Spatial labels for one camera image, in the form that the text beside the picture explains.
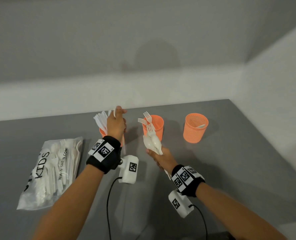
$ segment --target forearm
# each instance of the forearm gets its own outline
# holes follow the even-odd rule
[[[33,240],[77,239],[88,216],[103,172],[87,165],[40,220]]]
[[[254,212],[205,183],[198,186],[196,196],[236,239],[286,239]]]

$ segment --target orange cup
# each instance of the orange cup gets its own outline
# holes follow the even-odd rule
[[[105,132],[102,129],[99,128],[99,131],[100,131],[100,134],[102,135],[102,137],[106,136]],[[123,140],[121,141],[121,145],[120,146],[122,146],[122,142],[125,141],[124,135],[122,135],[122,139]]]
[[[192,113],[186,116],[185,127],[183,129],[183,138],[189,143],[197,143],[201,140],[209,124],[208,119],[199,113]]]
[[[156,135],[159,138],[159,140],[162,140],[162,134],[164,133],[164,120],[158,116],[158,115],[152,115],[152,124],[155,127],[155,131],[156,131]],[[142,124],[142,128],[143,128],[143,133],[146,136],[147,135],[147,127]]]

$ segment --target gray table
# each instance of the gray table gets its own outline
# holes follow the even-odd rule
[[[117,183],[112,190],[113,239],[179,239],[205,234],[196,210],[182,219],[168,201],[175,187],[146,155],[142,126],[136,122],[144,111],[163,117],[162,144],[178,162],[198,170],[209,185],[276,227],[296,222],[296,172],[230,100],[217,100],[128,110],[126,151],[139,158],[138,178],[134,185]],[[189,144],[183,139],[183,126],[185,116],[194,112],[204,114],[209,126],[198,144]],[[0,122],[0,239],[29,239],[46,212],[16,210],[43,142],[83,136],[83,169],[88,150],[100,138],[95,114]],[[106,199],[118,171],[104,176],[79,239],[108,239]],[[210,233],[224,230],[202,203],[191,201],[200,206]]]

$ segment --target person's right arm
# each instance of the person's right arm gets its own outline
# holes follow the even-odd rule
[[[162,147],[163,155],[158,155],[149,149],[147,153],[170,175],[178,165],[168,148]],[[196,196],[236,239],[286,239],[257,214],[206,183],[198,185]]]

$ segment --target plastic bag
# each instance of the plastic bag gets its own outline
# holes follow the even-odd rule
[[[38,210],[56,202],[77,176],[82,139],[45,141],[17,210]]]

